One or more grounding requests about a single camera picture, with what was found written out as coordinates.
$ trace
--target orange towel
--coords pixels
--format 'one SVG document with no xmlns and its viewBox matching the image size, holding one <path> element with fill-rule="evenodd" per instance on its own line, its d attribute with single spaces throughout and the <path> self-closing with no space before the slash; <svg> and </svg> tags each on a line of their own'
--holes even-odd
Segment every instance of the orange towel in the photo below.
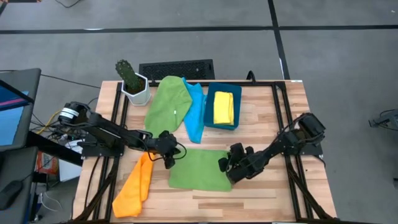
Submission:
<svg viewBox="0 0 398 224">
<path fill-rule="evenodd" d="M 153 166 L 148 153 L 144 153 L 112 203 L 116 218 L 136 217 L 141 213 L 142 203 L 148 198 Z"/>
</svg>

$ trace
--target blue tray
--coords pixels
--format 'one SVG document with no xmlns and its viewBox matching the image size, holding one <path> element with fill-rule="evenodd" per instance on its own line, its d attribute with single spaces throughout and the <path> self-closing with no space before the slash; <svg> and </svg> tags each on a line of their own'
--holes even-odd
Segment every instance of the blue tray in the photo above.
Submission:
<svg viewBox="0 0 398 224">
<path fill-rule="evenodd" d="M 216 91 L 232 93 L 234 98 L 234 125 L 214 124 L 214 97 Z M 239 126 L 239 114 L 241 111 L 242 87 L 224 83 L 210 83 L 207 92 L 207 101 L 205 108 L 205 126 L 211 128 L 221 128 L 226 130 L 235 130 Z"/>
</svg>

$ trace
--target green cloth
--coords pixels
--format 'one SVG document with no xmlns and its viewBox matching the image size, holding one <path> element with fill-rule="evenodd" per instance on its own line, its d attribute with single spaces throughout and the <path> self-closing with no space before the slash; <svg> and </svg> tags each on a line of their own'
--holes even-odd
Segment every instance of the green cloth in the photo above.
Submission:
<svg viewBox="0 0 398 224">
<path fill-rule="evenodd" d="M 180 77 L 167 76 L 157 88 L 154 100 L 144 120 L 145 129 L 153 138 L 167 130 L 177 130 L 192 104 L 184 82 Z"/>
<path fill-rule="evenodd" d="M 226 174 L 218 167 L 218 160 L 222 157 L 227 157 L 227 151 L 187 149 L 187 155 L 176 160 L 170 169 L 169 186 L 223 192 L 232 190 Z"/>
</svg>

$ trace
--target plant pot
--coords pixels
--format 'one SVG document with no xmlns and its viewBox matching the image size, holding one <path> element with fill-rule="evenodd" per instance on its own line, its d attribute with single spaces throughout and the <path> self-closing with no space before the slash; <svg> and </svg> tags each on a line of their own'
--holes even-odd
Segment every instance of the plant pot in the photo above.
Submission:
<svg viewBox="0 0 398 224">
<path fill-rule="evenodd" d="M 145 89 L 136 94 L 128 93 L 126 91 L 126 84 L 123 81 L 122 92 L 129 98 L 131 104 L 133 104 L 134 106 L 145 106 L 150 99 L 150 89 L 149 89 L 148 79 L 138 73 L 136 73 L 136 75 L 145 81 Z"/>
</svg>

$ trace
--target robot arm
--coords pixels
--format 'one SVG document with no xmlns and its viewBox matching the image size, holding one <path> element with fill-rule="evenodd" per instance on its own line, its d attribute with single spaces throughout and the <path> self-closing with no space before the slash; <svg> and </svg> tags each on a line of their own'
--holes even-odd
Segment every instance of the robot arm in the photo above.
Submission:
<svg viewBox="0 0 398 224">
<path fill-rule="evenodd" d="M 311 113 L 304 113 L 280 132 L 268 148 L 254 152 L 249 146 L 243 150 L 241 143 L 231 146 L 227 158 L 218 161 L 220 170 L 226 172 L 232 184 L 247 178 L 251 179 L 260 174 L 269 160 L 279 153 L 294 155 L 308 144 L 316 146 L 325 137 L 325 127 Z"/>
<path fill-rule="evenodd" d="M 112 150 L 119 143 L 138 151 L 160 154 L 166 169 L 175 164 L 174 155 L 180 153 L 177 140 L 168 131 L 162 132 L 158 138 L 152 133 L 141 130 L 128 130 L 92 112 L 88 105 L 78 102 L 65 104 L 58 120 L 61 125 L 72 129 L 82 129 L 95 137 L 96 142 L 81 142 L 80 146 L 99 144 Z"/>
</svg>

